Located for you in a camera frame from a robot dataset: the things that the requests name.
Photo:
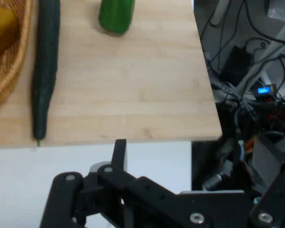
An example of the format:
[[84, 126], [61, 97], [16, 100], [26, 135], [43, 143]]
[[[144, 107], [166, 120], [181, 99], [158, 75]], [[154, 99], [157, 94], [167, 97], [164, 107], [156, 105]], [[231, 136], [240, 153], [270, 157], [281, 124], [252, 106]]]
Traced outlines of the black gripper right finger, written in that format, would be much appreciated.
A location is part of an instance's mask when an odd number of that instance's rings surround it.
[[285, 169], [249, 214], [252, 228], [285, 228]]

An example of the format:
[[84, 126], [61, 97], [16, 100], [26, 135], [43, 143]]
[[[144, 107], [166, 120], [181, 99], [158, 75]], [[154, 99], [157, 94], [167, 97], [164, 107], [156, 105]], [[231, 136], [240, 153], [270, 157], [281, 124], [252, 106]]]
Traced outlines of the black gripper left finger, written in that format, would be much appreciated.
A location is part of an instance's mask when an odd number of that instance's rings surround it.
[[83, 228], [88, 216], [101, 214], [117, 228], [209, 228], [210, 216], [192, 197], [177, 195], [124, 170], [125, 139], [115, 142], [112, 160], [83, 177], [57, 175], [41, 220], [43, 228]]

